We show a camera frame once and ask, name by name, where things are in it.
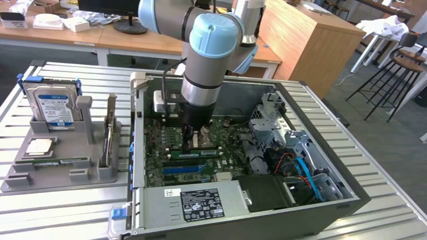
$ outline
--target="slotted aluminum surface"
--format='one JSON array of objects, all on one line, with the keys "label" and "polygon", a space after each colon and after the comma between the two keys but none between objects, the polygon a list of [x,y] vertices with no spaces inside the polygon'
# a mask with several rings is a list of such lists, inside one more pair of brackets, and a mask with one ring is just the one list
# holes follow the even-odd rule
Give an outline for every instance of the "slotted aluminum surface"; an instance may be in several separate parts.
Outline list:
[{"label": "slotted aluminum surface", "polygon": [[[107,113],[110,93],[118,94],[116,116],[122,121],[120,173],[118,182],[14,195],[0,192],[0,239],[107,238],[108,211],[127,200],[128,144],[131,128],[130,76],[138,69],[48,62],[35,70],[39,76],[82,80],[83,95],[92,96],[92,120]],[[311,90],[298,82],[283,85],[311,119],[330,146],[371,196],[371,202],[350,217],[339,219],[307,240],[427,239],[427,217],[372,156],[322,104]],[[10,170],[30,129],[32,111],[28,100],[15,88],[0,108],[0,183]],[[288,111],[296,128],[299,121]]]}]

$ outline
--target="gray floor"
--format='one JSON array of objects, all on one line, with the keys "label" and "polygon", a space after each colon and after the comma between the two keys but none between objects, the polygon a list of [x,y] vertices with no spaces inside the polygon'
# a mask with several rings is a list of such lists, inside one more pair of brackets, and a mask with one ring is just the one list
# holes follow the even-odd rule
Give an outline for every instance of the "gray floor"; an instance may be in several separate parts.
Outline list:
[{"label": "gray floor", "polygon": [[[18,73],[24,73],[32,60],[96,65],[96,55],[30,47],[0,45],[0,103],[15,86]],[[355,53],[340,74],[350,74],[359,55]],[[115,57],[119,67],[130,67],[128,58]],[[136,67],[154,69],[158,60],[136,58]],[[419,137],[427,133],[427,108],[410,102],[386,123],[386,110],[379,108],[367,121],[363,120],[372,106],[356,95],[348,102],[346,97],[375,73],[376,68],[363,67],[343,85],[334,86],[326,99],[350,122],[350,131],[372,154],[394,180],[402,186],[419,207],[427,212],[427,145]]]}]

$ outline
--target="robotic arm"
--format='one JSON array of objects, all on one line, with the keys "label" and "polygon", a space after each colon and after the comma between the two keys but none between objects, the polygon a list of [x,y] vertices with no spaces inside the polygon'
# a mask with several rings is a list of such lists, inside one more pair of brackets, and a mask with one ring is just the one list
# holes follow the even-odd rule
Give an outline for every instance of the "robotic arm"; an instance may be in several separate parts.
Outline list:
[{"label": "robotic arm", "polygon": [[210,123],[226,71],[244,73],[250,67],[264,1],[239,0],[236,14],[215,14],[195,7],[191,0],[140,0],[144,27],[186,42],[179,104],[184,152],[194,133]]}]

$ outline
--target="hard drive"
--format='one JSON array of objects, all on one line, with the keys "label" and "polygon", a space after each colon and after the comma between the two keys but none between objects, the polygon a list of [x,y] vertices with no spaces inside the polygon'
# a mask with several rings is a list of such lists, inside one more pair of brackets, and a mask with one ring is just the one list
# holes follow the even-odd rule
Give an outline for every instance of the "hard drive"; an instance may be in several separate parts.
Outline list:
[{"label": "hard drive", "polygon": [[80,80],[43,79],[23,81],[35,121],[46,121],[52,130],[74,128],[83,120],[76,106],[80,95]]}]

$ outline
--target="power supply label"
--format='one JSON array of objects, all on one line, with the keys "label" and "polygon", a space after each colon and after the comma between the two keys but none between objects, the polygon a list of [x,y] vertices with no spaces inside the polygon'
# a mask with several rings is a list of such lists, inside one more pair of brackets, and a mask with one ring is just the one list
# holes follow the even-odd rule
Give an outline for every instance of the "power supply label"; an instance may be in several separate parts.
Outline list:
[{"label": "power supply label", "polygon": [[182,191],[180,202],[186,222],[208,220],[226,216],[218,188]]},{"label": "power supply label", "polygon": [[70,102],[66,95],[39,95],[39,102],[46,121],[55,126],[74,124],[72,110],[67,107]]}]

